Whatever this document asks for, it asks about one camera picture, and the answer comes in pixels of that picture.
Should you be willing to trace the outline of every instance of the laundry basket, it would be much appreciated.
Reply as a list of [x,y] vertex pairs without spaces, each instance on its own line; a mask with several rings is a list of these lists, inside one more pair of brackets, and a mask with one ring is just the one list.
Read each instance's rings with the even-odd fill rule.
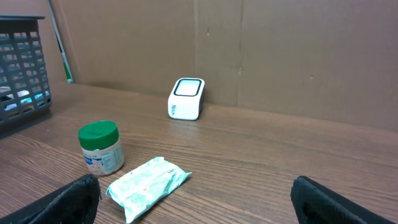
[[52,103],[38,19],[44,16],[0,15],[0,127]]

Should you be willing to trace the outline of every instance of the jar with green lid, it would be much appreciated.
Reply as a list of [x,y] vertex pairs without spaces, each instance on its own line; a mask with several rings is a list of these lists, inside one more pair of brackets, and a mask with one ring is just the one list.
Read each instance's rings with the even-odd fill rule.
[[88,170],[94,175],[116,172],[124,163],[118,126],[113,121],[97,121],[78,133]]

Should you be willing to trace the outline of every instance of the cardboard panel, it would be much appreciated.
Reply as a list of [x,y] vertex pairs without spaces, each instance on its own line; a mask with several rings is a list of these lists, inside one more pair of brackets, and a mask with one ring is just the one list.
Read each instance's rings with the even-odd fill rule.
[[39,20],[40,40],[43,47],[47,76],[51,83],[66,82],[67,77],[63,69],[62,56],[51,21],[51,15],[46,0],[3,0],[0,3],[0,14],[41,15],[45,19]]
[[195,70],[206,101],[236,106],[243,0],[195,1]]
[[238,106],[398,130],[398,1],[244,0]]
[[52,2],[77,83],[168,95],[194,76],[193,1]]

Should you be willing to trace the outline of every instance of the wooden table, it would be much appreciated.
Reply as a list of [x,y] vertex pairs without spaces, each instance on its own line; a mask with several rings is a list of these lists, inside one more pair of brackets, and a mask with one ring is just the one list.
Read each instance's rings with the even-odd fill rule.
[[[166,98],[69,84],[52,94],[50,118],[0,140],[0,216],[87,174],[77,132],[110,119],[126,163],[99,178],[102,193],[156,156],[193,172],[142,223],[297,223],[289,194],[300,175],[398,222],[398,133],[215,105],[179,121]],[[124,223],[123,209],[103,197],[96,223]]]

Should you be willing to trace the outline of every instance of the wipes package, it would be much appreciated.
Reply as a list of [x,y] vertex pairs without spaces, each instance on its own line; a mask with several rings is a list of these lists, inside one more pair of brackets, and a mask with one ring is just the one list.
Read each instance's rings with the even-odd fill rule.
[[131,223],[159,199],[175,190],[191,173],[156,157],[115,180],[106,190],[124,207],[126,223]]

